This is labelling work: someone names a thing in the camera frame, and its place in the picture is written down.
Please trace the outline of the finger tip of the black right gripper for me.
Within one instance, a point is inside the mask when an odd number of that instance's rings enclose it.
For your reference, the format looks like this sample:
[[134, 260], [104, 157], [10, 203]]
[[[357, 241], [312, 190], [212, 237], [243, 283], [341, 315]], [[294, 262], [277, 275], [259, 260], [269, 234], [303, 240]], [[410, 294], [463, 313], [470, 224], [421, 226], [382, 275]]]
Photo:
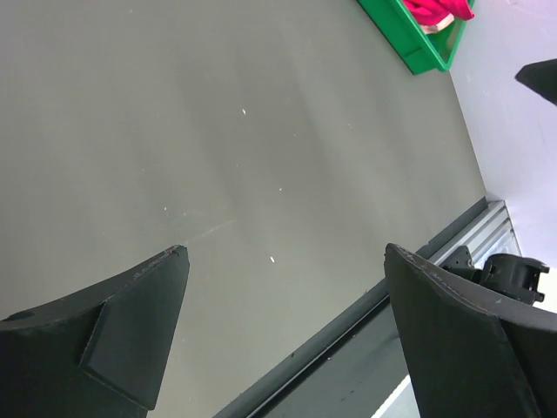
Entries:
[[523, 66], [515, 79], [531, 91], [556, 105], [557, 102], [557, 59], [549, 59]]

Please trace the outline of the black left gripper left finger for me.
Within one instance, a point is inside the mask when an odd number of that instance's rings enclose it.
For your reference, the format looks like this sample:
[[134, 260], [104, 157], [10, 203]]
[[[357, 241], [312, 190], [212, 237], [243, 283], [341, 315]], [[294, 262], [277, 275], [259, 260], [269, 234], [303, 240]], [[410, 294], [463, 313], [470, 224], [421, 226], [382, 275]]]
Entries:
[[145, 417], [155, 409], [189, 274], [172, 246], [1, 322], [3, 417]]

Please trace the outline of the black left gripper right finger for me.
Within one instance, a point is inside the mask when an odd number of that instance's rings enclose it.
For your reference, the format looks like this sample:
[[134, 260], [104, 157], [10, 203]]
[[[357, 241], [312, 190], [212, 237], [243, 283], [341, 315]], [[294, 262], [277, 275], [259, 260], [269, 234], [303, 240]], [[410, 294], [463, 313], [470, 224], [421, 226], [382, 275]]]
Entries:
[[385, 275], [423, 417], [554, 417], [556, 315], [386, 246]]

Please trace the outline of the red t-shirt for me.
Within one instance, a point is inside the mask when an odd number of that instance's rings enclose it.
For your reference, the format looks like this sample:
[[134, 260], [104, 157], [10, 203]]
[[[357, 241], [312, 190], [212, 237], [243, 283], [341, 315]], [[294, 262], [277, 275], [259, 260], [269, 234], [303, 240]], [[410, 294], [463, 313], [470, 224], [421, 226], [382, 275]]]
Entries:
[[403, 4], [427, 35], [439, 33], [456, 20], [475, 17], [467, 0], [404, 0]]

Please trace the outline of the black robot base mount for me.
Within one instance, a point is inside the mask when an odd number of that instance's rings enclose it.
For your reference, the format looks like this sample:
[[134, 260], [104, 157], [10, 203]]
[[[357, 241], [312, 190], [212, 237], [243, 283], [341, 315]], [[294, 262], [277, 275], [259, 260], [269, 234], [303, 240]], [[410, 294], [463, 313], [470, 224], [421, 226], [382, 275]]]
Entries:
[[467, 246], [458, 247], [441, 264], [444, 270], [479, 286], [532, 306], [543, 302], [545, 294], [538, 290], [540, 276], [549, 273], [543, 262], [506, 253], [487, 258], [481, 269], [475, 268]]

